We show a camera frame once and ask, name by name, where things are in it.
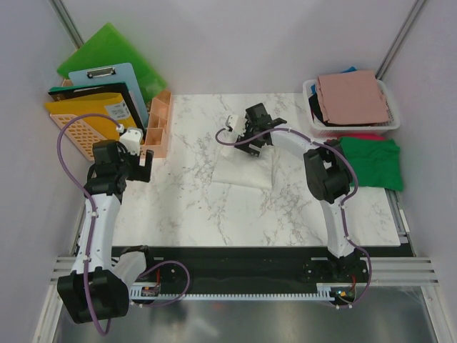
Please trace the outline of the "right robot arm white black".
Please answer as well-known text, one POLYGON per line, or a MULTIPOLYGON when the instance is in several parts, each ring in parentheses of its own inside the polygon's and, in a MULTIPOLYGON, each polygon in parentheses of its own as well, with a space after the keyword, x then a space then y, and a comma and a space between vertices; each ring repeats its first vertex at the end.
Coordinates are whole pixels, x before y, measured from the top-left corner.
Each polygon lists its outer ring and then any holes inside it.
POLYGON ((259 156, 264 146, 274 146, 303 161, 308 190, 323 211, 327 248, 335 257, 327 263, 328 275, 338 282, 349 277, 353 265, 347 257, 355 244, 348 233, 345 204, 356 193, 350 185, 357 187, 358 182, 339 141, 316 141, 292 129, 285 119, 272 118, 262 103, 248 108, 245 116, 229 116, 226 125, 237 135, 235 147, 247 154, 259 156))

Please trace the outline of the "black garment in basket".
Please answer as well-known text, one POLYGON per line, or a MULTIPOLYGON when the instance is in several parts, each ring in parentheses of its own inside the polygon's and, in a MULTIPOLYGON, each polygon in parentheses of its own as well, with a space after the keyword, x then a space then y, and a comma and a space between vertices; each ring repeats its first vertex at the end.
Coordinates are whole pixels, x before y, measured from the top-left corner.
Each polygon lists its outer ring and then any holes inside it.
POLYGON ((310 105, 311 113, 313 118, 316 119, 318 122, 322 123, 324 126, 326 125, 326 121, 323 118, 323 114, 318 102, 318 95, 313 94, 308 98, 308 102, 310 105))

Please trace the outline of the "white printed t shirt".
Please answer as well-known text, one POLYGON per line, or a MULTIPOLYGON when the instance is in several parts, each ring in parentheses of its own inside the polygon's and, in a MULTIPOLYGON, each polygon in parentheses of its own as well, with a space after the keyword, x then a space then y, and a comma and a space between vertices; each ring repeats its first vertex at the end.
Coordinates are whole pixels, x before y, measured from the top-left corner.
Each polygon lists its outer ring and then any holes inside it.
POLYGON ((253 156, 235 147, 221 148, 212 174, 212 182, 271 190, 274 185, 274 148, 264 147, 253 156))

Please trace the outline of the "yellow folder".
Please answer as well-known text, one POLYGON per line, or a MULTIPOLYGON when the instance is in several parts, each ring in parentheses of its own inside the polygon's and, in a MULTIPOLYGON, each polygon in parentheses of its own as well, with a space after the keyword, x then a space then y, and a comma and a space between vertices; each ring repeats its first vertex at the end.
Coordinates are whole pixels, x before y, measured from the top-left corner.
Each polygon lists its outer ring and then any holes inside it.
MULTIPOLYGON (((50 114, 73 114, 75 116, 103 114, 124 125, 126 129, 129 127, 144 129, 141 119, 134 114, 135 107, 130 109, 124 96, 120 93, 90 94, 73 99, 47 102, 44 106, 50 114)), ((115 123, 108 119, 92 116, 84 118, 84 121, 106 139, 119 138, 115 123)))

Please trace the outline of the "orange mesh file holder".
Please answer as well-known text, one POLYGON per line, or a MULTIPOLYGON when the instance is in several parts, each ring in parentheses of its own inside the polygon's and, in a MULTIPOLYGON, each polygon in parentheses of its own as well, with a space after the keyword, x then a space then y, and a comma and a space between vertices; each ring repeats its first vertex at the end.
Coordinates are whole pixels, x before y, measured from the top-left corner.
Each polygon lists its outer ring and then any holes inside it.
MULTIPOLYGON (((51 119, 62 128, 71 119, 76 117, 73 114, 50 114, 51 119)), ((68 138, 76 145, 80 152, 90 161, 94 159, 92 154, 92 145, 98 141, 105 140, 106 138, 98 133, 95 129, 89 126, 84 119, 80 119, 73 123, 65 132, 68 138)))

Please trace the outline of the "green t shirt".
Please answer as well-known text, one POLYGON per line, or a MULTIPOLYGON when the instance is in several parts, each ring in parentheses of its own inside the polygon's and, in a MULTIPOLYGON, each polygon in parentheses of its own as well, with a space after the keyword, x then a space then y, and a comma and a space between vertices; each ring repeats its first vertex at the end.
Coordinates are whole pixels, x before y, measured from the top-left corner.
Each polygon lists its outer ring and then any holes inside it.
POLYGON ((392 139, 340 138, 346 159, 353 167, 360 187, 402 192, 400 147, 392 139))

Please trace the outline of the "peach compartment organizer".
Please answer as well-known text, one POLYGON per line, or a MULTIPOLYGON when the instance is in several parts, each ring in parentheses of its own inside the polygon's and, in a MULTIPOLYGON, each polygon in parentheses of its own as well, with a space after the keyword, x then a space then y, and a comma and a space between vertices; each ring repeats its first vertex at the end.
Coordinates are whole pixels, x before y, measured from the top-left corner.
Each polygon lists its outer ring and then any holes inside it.
POLYGON ((154 158, 166 158, 173 114, 173 97, 168 89, 161 91, 151 101, 149 123, 146 130, 145 149, 154 151, 154 158))

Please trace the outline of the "light blue clipboard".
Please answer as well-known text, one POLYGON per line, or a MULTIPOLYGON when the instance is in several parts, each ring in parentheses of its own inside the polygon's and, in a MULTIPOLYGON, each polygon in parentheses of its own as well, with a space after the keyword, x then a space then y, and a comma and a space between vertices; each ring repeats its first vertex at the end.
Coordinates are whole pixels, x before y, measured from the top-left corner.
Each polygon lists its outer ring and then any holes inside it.
POLYGON ((149 113, 137 81, 134 68, 130 63, 83 69, 69 72, 69 79, 74 86, 101 85, 123 82, 134 96, 134 103, 143 125, 147 125, 149 113))

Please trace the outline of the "red t shirt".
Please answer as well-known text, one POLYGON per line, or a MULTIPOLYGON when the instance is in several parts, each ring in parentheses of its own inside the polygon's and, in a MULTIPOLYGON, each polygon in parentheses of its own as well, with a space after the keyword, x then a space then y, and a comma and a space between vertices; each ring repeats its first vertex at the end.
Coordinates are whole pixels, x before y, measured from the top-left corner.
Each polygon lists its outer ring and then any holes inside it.
POLYGON ((342 134, 342 135, 340 135, 340 137, 341 138, 364 139, 364 140, 372 140, 372 141, 384 141, 384 140, 386 140, 385 137, 377 135, 377 134, 363 134, 363 133, 342 134))

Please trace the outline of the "black folder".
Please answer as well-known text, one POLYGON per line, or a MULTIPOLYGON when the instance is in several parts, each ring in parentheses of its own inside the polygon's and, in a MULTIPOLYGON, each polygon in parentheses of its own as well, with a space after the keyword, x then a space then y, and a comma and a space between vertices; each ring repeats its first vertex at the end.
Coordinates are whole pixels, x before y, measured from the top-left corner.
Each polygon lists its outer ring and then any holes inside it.
POLYGON ((67 99, 79 98, 82 96, 103 93, 121 94, 129 110, 132 112, 132 110, 135 109, 135 113, 139 117, 141 117, 141 112, 138 109, 134 95, 129 91, 129 88, 124 82, 100 84, 95 86, 52 87, 48 91, 48 95, 54 101, 62 101, 67 99))

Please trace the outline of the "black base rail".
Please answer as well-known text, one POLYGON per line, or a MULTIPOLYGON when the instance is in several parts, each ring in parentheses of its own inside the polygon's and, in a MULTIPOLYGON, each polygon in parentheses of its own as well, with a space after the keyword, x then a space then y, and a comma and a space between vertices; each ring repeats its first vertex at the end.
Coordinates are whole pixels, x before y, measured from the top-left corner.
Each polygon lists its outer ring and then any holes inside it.
POLYGON ((364 255, 336 269, 325 247, 149 247, 147 268, 168 264, 140 282, 158 282, 166 291, 187 292, 312 292, 319 283, 368 279, 364 255))

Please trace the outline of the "green plastic board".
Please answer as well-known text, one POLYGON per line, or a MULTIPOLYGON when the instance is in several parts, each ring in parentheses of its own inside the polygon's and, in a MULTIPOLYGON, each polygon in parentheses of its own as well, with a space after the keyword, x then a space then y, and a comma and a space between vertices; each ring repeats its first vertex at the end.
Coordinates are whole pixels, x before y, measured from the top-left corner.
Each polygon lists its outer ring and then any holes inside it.
POLYGON ((65 60, 57 68, 57 73, 68 79, 73 71, 122 63, 132 65, 145 102, 151 101, 167 87, 165 79, 153 68, 151 62, 110 23, 103 25, 65 60))

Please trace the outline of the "pink folded t shirt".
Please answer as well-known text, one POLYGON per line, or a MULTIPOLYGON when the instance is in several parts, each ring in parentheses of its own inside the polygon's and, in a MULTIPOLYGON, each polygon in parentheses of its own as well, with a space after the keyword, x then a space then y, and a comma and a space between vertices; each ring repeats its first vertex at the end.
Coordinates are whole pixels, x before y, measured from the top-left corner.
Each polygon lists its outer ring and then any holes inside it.
POLYGON ((327 124, 366 126, 389 120, 385 97, 371 70, 319 76, 316 93, 327 124))

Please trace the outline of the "white laundry basket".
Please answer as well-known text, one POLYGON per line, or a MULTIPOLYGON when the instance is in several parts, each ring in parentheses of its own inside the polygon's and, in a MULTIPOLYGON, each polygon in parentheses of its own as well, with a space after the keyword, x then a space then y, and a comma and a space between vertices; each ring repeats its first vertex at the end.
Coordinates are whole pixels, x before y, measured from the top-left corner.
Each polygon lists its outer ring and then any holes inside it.
POLYGON ((385 123, 380 123, 372 126, 324 126, 317 119, 314 119, 311 106, 308 98, 312 96, 311 87, 316 83, 315 79, 306 80, 303 83, 303 98, 305 101, 304 111, 306 114, 308 125, 314 136, 318 137, 332 137, 332 136, 343 136, 346 134, 377 134, 382 135, 387 131, 396 130, 401 125, 400 113, 395 104, 390 91, 386 85, 378 80, 378 87, 386 100, 386 108, 388 112, 389 120, 385 123))

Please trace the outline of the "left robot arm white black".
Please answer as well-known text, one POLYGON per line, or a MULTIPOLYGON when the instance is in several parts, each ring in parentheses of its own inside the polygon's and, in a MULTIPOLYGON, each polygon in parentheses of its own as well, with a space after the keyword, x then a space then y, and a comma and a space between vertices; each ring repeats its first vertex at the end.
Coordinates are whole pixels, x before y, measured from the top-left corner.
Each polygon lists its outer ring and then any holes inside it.
POLYGON ((126 183, 150 182, 153 151, 146 152, 144 165, 115 140, 95 143, 93 153, 84 185, 86 214, 79 251, 70 273, 57 282, 59 296, 77 324, 125 316, 134 282, 151 280, 157 270, 146 246, 128 248, 117 262, 111 255, 126 183))

